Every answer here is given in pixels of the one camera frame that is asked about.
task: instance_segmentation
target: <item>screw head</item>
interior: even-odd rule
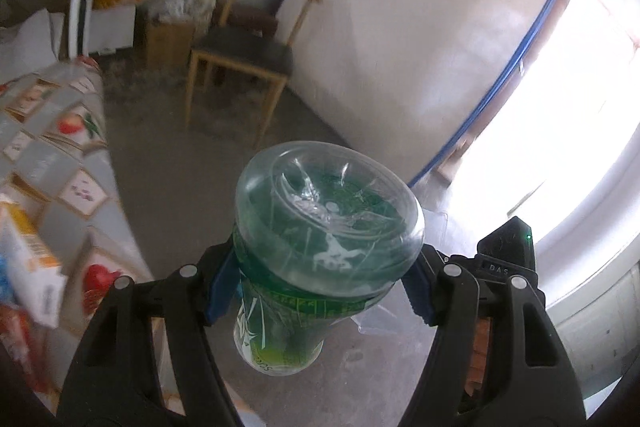
[[[516,275],[516,277],[511,278],[511,284],[513,284],[513,287],[518,290],[524,290],[524,288],[527,287],[527,280],[524,279],[524,277]]]
[[[180,268],[180,275],[185,279],[189,277],[193,277],[198,273],[198,267],[194,264],[185,264],[182,268]]]
[[[113,285],[115,286],[116,290],[124,290],[124,288],[129,286],[129,281],[129,277],[127,277],[126,275],[121,275],[116,280],[114,280]]]
[[[444,273],[449,277],[459,277],[462,273],[462,268],[457,264],[446,264],[444,266]]]

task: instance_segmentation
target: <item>bright window light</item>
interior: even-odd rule
[[[539,241],[587,197],[640,123],[640,53],[598,0],[571,0],[471,145],[449,211],[479,237],[518,216]]]

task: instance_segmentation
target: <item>black seat cushion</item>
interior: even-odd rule
[[[242,28],[214,26],[203,38],[194,42],[192,49],[287,76],[293,71],[291,48],[269,38],[253,35]]]

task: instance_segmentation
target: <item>cardboard box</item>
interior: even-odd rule
[[[195,26],[193,23],[146,24],[146,67],[181,68],[187,65]]]
[[[66,284],[62,264],[38,237],[25,212],[6,196],[0,198],[0,251],[20,305],[34,322],[57,328]]]

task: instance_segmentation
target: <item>wooden chair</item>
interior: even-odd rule
[[[226,0],[218,26],[210,29],[206,36],[195,42],[191,47],[184,123],[185,128],[187,128],[191,118],[193,87],[196,83],[198,64],[201,60],[207,63],[204,90],[207,90],[210,83],[214,66],[259,76],[270,81],[271,86],[264,99],[262,119],[255,137],[255,147],[258,147],[269,126],[282,90],[292,73],[293,54],[291,45],[300,31],[311,4],[314,2],[320,3],[322,0],[306,0],[285,44],[270,38],[256,36],[242,28],[227,26],[226,21],[233,2],[234,0]]]

